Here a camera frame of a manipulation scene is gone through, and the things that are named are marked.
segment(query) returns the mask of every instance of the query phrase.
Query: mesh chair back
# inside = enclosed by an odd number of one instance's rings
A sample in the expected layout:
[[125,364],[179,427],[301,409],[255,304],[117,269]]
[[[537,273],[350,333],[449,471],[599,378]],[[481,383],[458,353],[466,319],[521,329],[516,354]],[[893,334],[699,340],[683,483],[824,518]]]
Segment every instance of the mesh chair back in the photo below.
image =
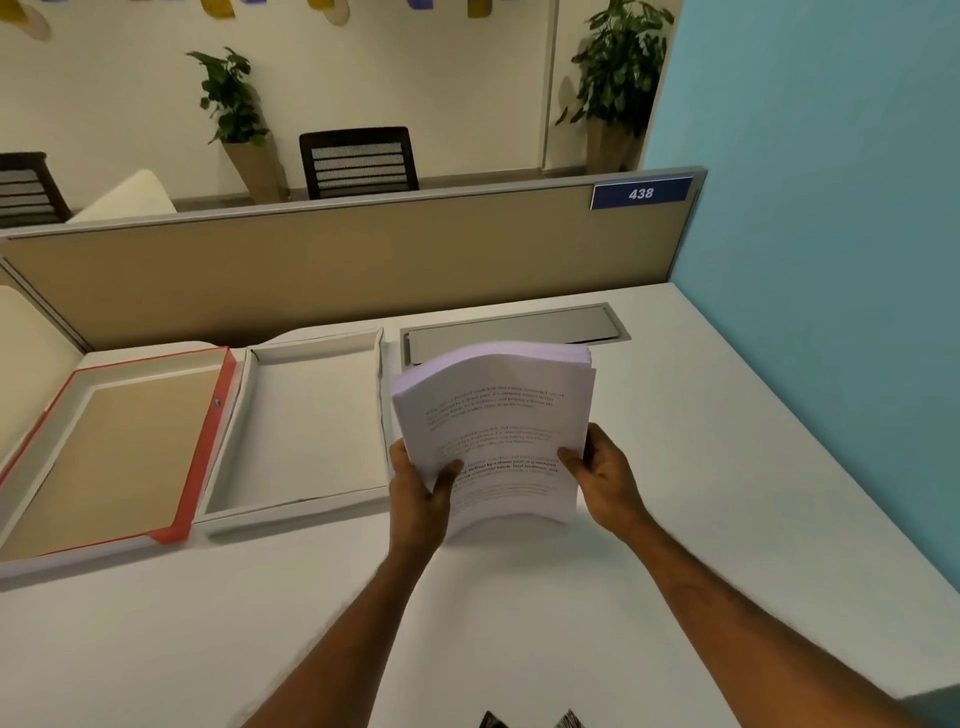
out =
[[311,200],[420,189],[406,127],[300,135]]
[[0,154],[0,230],[70,219],[46,158],[43,152]]

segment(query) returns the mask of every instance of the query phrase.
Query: box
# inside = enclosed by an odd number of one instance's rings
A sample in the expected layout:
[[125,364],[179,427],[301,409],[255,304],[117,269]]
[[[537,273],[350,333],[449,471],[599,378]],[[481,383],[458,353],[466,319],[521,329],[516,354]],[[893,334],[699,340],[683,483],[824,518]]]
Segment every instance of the box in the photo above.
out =
[[73,371],[0,469],[0,578],[184,540],[236,359]]
[[215,534],[387,496],[383,329],[246,349],[195,527]]

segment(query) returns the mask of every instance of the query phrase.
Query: white wall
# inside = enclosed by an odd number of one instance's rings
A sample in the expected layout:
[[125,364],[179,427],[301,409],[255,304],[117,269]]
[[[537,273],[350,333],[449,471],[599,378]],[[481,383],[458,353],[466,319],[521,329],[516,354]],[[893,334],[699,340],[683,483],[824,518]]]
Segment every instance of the white wall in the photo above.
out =
[[226,21],[199,0],[27,2],[53,38],[0,24],[0,152],[46,152],[73,207],[141,167],[174,199],[243,191],[206,145],[204,72],[184,55],[224,45],[252,62],[291,186],[304,186],[298,136],[348,127],[409,127],[421,177],[540,166],[548,0],[495,0],[481,20],[463,0],[352,0],[342,28],[306,0],[234,0]]
[[[580,45],[589,37],[589,25],[585,22],[595,12],[607,7],[608,0],[563,0],[557,15],[557,44],[554,50],[553,81],[550,88],[550,126],[547,130],[544,168],[573,167],[585,163],[587,158],[587,122],[576,124],[566,121],[559,127],[553,122],[560,118],[564,107],[569,106],[567,118],[580,107],[577,89],[580,87],[580,68],[570,61],[580,52]],[[651,0],[651,5],[667,8],[677,19],[672,32],[680,23],[684,0]]]

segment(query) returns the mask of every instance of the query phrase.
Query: forearm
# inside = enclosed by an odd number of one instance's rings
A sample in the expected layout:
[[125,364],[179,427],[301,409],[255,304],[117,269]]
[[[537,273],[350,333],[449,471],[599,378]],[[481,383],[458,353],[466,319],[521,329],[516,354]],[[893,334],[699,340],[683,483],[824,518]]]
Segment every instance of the forearm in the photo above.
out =
[[426,562],[391,554],[245,728],[364,728]]
[[757,607],[652,520],[625,541],[744,728],[917,725],[895,700]]

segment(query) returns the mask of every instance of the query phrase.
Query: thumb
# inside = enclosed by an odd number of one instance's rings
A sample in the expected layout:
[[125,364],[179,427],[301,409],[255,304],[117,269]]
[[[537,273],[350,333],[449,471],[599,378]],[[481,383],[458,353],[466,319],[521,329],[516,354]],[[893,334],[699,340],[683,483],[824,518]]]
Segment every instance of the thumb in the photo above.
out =
[[586,485],[590,477],[590,471],[584,461],[581,459],[580,455],[574,452],[569,448],[560,448],[557,450],[557,457],[560,458],[560,462],[564,464],[564,467],[570,472],[571,475],[576,479],[581,486]]
[[430,503],[434,508],[445,510],[450,507],[450,491],[453,490],[453,481],[457,479],[457,475],[463,468],[463,460],[454,460],[437,475],[437,483],[433,486],[433,496],[430,498]]

